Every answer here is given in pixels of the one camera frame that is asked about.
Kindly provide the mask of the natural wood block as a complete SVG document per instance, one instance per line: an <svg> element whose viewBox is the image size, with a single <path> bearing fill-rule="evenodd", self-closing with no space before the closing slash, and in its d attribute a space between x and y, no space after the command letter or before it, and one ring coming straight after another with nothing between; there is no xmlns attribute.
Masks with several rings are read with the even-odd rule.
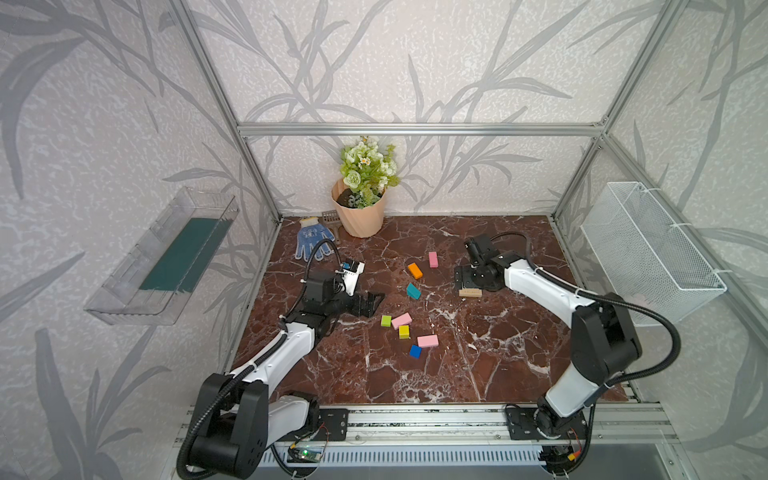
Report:
<svg viewBox="0 0 768 480"><path fill-rule="evenodd" d="M481 298L483 291L478 288L462 288L459 290L461 298Z"/></svg>

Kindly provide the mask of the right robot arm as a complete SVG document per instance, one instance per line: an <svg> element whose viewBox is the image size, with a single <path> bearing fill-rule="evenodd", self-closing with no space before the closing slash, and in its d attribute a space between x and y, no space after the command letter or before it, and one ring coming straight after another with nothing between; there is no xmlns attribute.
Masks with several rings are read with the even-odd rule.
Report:
<svg viewBox="0 0 768 480"><path fill-rule="evenodd" d="M517 292L570 329L570 364L539 398L531 414L541 437L560 438L581 418L582 410L593 406L605 391L660 373L678 359L682 340L670 320L615 293L600 295L551 274L532 260L531 243L525 234L478 235L467 239L464 247L469 263L455 268L459 288ZM670 351L661 361L636 372L627 371L643 354L631 312L658 322L671 339Z"/></svg>

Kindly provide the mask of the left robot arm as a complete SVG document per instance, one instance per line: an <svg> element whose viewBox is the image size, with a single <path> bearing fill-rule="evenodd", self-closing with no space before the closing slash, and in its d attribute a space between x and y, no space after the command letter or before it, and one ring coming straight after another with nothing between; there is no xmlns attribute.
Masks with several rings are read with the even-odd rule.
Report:
<svg viewBox="0 0 768 480"><path fill-rule="evenodd" d="M315 397L294 393L273 400L273 392L331 332L336 319L344 314L371 318L384 298L358 293L357 276L349 270L304 279L278 335L242 366L203 382L176 460L178 477L246 479L276 441L315 433L320 427Z"/></svg>

